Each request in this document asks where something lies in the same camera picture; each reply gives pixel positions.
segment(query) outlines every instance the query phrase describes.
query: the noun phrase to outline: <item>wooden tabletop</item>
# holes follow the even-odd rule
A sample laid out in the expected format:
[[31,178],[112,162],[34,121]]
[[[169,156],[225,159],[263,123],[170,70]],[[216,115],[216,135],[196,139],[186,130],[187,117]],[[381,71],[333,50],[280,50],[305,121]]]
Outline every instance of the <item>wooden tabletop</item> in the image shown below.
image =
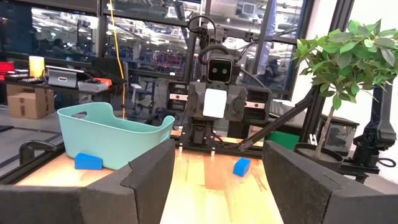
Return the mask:
[[[238,157],[178,150],[175,154],[161,223],[283,223],[261,160],[251,159],[247,174],[238,177],[233,174]],[[73,159],[62,154],[18,185],[84,187],[112,172],[76,170]]]

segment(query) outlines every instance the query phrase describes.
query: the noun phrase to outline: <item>cardboard box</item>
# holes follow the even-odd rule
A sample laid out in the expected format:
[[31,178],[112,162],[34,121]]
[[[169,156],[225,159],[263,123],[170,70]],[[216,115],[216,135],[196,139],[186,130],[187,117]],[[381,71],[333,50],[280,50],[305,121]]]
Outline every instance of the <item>cardboard box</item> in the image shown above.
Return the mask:
[[55,111],[52,90],[7,85],[7,101],[13,118],[40,119]]

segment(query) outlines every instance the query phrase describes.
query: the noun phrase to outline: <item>potted plant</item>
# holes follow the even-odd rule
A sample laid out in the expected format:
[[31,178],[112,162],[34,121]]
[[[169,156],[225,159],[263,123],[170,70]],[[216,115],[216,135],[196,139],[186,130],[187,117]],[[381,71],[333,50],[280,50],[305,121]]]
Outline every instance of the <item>potted plant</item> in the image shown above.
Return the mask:
[[297,144],[295,152],[330,169],[339,169],[342,158],[322,148],[330,121],[342,101],[356,103],[361,90],[391,85],[398,73],[398,30],[380,31],[381,21],[361,25],[350,21],[349,32],[334,30],[313,40],[297,40],[294,59],[306,62],[301,75],[312,75],[312,85],[320,86],[320,95],[333,97],[326,123],[317,146]]

